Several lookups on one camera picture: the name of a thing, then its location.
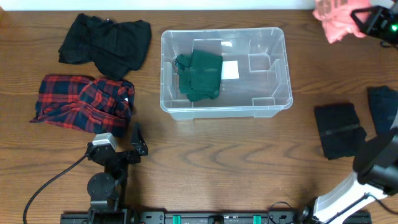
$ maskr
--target plastic bin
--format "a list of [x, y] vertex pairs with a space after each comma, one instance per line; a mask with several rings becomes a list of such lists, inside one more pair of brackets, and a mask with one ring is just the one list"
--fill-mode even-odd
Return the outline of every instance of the plastic bin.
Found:
[[[175, 58], [193, 49], [223, 56], [220, 95], [190, 102], [178, 89]], [[292, 106], [280, 28], [167, 30], [162, 34], [160, 107], [174, 119], [271, 118]]]

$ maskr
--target white label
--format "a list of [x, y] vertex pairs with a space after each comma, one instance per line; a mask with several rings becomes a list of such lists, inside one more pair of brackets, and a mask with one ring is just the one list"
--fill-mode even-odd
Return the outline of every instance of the white label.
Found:
[[223, 62], [221, 79], [237, 79], [237, 78], [239, 78], [238, 61]]

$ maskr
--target pink cloth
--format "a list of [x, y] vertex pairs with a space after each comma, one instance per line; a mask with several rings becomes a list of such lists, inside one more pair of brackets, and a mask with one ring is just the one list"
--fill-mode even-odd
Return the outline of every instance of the pink cloth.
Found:
[[[336, 40], [342, 40], [346, 34], [366, 37], [359, 31], [350, 14], [354, 9], [371, 7], [369, 0], [315, 0], [315, 5], [313, 15], [322, 21], [330, 44]], [[368, 18], [368, 13], [359, 13], [357, 17], [364, 22]]]

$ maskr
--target red plaid shirt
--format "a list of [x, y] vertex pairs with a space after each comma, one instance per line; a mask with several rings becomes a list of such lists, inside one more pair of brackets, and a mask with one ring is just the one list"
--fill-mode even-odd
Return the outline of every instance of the red plaid shirt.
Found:
[[126, 81], [46, 75], [39, 89], [36, 117], [30, 122], [121, 137], [129, 125], [133, 101], [134, 86]]

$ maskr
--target white wall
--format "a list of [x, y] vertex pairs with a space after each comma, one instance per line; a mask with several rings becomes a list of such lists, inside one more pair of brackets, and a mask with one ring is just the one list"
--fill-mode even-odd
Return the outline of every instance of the white wall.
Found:
[[0, 0], [0, 6], [5, 11], [313, 9], [314, 0]]

